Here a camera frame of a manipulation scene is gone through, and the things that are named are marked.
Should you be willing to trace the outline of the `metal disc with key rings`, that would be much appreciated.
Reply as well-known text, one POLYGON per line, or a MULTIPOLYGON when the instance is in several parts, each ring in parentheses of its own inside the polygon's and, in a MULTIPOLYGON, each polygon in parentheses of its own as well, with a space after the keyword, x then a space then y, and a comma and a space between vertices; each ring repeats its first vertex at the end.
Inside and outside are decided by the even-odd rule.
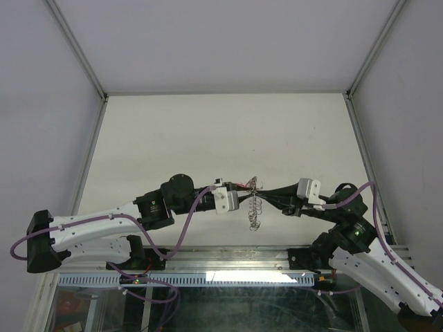
POLYGON ((249 198, 248 198, 248 220, 249 220, 249 229, 251 231, 257 231, 260 228, 261 222, 259 220, 259 216, 262 214, 262 200, 257 196, 257 191, 259 187, 257 186, 257 177, 252 177, 247 183, 246 186, 249 190, 249 198))

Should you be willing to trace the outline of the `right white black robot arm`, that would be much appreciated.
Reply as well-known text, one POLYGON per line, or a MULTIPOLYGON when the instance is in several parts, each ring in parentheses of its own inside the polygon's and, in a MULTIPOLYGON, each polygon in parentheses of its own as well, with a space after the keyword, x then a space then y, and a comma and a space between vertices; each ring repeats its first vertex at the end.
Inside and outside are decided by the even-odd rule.
POLYGON ((442 289, 410 267, 387 243, 377 220, 368 221, 361 192, 373 187, 340 184, 331 196, 320 194, 320 182, 302 178, 295 185, 259 190, 287 216, 309 216, 333 223, 309 247, 310 262, 329 266, 352 278, 382 301, 407 331, 442 330, 442 289))

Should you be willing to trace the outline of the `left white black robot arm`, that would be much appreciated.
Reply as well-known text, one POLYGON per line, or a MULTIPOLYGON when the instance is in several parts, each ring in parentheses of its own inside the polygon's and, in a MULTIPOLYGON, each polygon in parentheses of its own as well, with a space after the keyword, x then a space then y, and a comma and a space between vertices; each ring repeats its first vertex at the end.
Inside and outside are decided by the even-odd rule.
POLYGON ((121 206, 77 216, 53 216, 48 210, 34 213, 26 230, 28 273, 47 273, 73 261, 110 261, 139 268, 145 261, 143 244, 136 232, 147 234, 174 224, 174 216, 196 212, 218 214, 239 209, 245 192, 251 196, 255 184, 244 185, 217 179, 208 187, 196 188, 185 174, 176 174, 157 190, 121 206))

